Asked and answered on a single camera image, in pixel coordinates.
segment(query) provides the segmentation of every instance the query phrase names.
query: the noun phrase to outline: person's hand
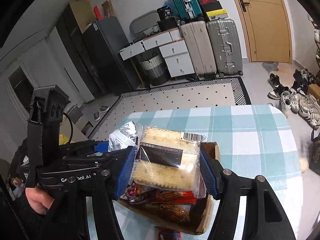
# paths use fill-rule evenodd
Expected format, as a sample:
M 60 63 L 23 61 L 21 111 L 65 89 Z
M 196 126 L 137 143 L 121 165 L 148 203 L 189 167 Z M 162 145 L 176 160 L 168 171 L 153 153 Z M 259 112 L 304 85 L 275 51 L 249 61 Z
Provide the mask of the person's hand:
M 39 186 L 26 188 L 26 196 L 32 209 L 38 214 L 45 215 L 54 199 Z

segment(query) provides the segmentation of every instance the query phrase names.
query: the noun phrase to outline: door frame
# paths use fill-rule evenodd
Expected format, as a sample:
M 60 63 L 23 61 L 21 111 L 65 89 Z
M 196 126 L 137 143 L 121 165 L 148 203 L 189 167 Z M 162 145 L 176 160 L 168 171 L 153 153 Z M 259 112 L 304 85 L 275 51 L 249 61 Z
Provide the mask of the door frame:
M 243 15 L 243 11 L 242 11 L 239 0 L 234 0 L 234 1 L 235 1 L 236 7 L 237 7 L 237 10 L 239 13 L 239 17 L 241 20 L 241 25 L 242 25 L 244 40 L 245 40 L 245 46 L 246 46 L 246 50 L 247 50 L 247 57 L 249 58 L 249 62 L 251 62 L 251 52 L 250 52 L 250 43 L 249 43 L 247 25 L 245 24 L 244 15 Z M 287 8 L 285 6 L 284 0 L 281 0 L 281 2 L 282 2 L 282 6 L 284 8 L 285 18 L 287 20 L 287 26 L 288 26 L 288 32 L 289 32 L 289 43 L 290 43 L 290 62 L 289 63 L 292 63 L 292 39 L 291 39 L 290 22 L 289 22 L 288 12 L 287 12 Z

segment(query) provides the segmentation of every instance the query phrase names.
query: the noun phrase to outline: desk leg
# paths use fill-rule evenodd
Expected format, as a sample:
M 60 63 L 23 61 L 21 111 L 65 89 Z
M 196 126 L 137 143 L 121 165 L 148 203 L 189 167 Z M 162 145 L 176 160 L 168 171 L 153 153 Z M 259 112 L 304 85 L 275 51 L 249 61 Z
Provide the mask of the desk leg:
M 140 74 L 139 74 L 139 72 L 138 72 L 138 69 L 137 69 L 136 65 L 133 63 L 132 58 L 130 58 L 130 60 L 131 60 L 131 63 L 132 63 L 132 66 L 133 66 L 134 70 L 136 71 L 136 73 L 137 73 L 137 75 L 138 75 L 138 77 L 139 77 L 139 79 L 140 79 L 141 88 L 144 88 L 144 87 L 145 87 L 145 86 L 144 86 L 144 82 L 143 82 L 143 80 L 142 80 L 142 78 L 141 78 L 141 76 L 140 76 Z

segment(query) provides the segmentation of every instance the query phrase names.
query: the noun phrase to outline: black label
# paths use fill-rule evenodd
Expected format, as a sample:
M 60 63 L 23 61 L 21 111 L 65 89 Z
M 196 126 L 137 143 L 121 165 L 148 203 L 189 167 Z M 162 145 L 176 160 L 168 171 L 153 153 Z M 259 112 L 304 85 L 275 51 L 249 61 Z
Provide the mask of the black label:
M 158 163 L 170 167 L 181 164 L 183 150 L 141 143 L 137 158 L 146 162 Z

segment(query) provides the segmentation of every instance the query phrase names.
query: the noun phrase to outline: wooden door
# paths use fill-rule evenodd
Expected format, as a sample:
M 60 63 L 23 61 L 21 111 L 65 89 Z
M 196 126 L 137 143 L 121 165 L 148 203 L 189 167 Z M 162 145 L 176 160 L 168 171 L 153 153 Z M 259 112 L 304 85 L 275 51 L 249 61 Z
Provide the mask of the wooden door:
M 235 0 L 252 62 L 291 62 L 291 34 L 283 0 Z

